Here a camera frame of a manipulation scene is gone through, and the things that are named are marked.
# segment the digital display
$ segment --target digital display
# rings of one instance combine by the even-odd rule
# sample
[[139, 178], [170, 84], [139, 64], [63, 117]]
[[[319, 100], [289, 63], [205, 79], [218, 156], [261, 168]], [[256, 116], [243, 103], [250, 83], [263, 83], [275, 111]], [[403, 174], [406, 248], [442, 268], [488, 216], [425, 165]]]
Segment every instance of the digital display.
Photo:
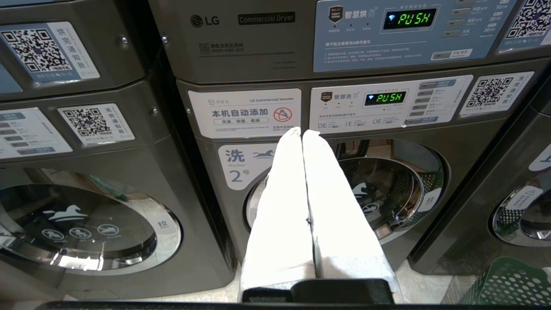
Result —
[[429, 27], [435, 14], [436, 9], [387, 12], [383, 29]]
[[401, 103], [406, 98], [406, 92], [367, 94], [365, 105]]

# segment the instruction label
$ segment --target instruction label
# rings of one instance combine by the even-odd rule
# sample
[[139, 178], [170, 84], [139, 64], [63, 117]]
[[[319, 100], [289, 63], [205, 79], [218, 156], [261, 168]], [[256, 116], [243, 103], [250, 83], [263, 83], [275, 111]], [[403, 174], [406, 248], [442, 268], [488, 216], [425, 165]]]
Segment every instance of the instruction label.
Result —
[[38, 108], [0, 111], [0, 159], [72, 151]]
[[528, 166], [530, 171], [540, 171], [551, 167], [551, 144]]
[[310, 129], [340, 133], [449, 122], [472, 79], [312, 88]]
[[479, 77], [461, 109], [461, 116], [509, 110], [532, 75], [533, 71]]
[[280, 137], [300, 126], [299, 88], [199, 93], [188, 91], [206, 138]]
[[242, 190], [272, 166], [277, 143], [224, 145], [218, 149], [226, 183]]
[[69, 22], [2, 25], [0, 34], [33, 81], [57, 82], [100, 77]]
[[534, 186], [525, 186], [509, 201], [507, 210], [526, 210], [543, 193], [543, 189]]
[[134, 134], [114, 103], [57, 109], [84, 145], [134, 140]]

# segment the stacked washer dryer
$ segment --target stacked washer dryer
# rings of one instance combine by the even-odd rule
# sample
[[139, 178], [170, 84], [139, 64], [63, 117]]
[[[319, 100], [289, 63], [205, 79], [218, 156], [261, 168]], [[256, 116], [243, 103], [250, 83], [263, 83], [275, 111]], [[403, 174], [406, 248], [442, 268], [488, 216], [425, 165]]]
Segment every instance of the stacked washer dryer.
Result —
[[548, 65], [545, 2], [149, 0], [238, 258], [300, 125], [398, 268]]
[[499, 256], [551, 267], [551, 78], [411, 257], [425, 274], [480, 275]]
[[147, 2], [4, 3], [0, 260], [79, 300], [229, 283], [233, 250], [168, 117], [178, 98]]

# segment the lg logo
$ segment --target lg logo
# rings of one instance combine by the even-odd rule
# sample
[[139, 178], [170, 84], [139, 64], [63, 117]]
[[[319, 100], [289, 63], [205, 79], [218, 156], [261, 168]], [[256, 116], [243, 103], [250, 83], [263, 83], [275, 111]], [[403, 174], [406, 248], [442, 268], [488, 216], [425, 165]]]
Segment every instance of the lg logo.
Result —
[[220, 21], [218, 20], [218, 16], [212, 16], [210, 18], [205, 16], [203, 19], [199, 15], [192, 15], [190, 18], [191, 25], [195, 28], [201, 27], [203, 25], [203, 20], [207, 26], [220, 24]]

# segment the qr code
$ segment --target qr code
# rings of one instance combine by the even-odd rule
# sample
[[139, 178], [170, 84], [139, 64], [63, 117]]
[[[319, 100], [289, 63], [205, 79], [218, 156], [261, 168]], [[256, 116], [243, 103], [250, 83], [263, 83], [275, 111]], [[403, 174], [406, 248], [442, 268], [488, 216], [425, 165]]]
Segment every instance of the qr code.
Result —
[[210, 44], [209, 43], [199, 43], [199, 50], [202, 54], [210, 53]]
[[2, 36], [30, 72], [72, 69], [47, 29], [2, 31]]
[[520, 9], [506, 39], [544, 35], [551, 25], [551, 0], [528, 0]]
[[63, 113], [82, 137], [111, 133], [111, 128], [97, 108], [65, 110]]
[[467, 107], [495, 105], [513, 81], [513, 77], [483, 79], [471, 93]]

